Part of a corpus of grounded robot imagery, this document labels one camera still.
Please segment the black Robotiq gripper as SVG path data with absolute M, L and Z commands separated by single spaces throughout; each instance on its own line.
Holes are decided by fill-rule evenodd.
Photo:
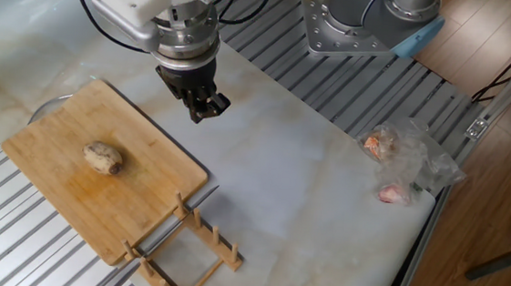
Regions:
M 230 106 L 230 100 L 216 92 L 216 71 L 215 59 L 205 66 L 191 70 L 172 70 L 164 66 L 156 69 L 173 96 L 183 101 L 195 124 L 206 117 L 220 116 Z

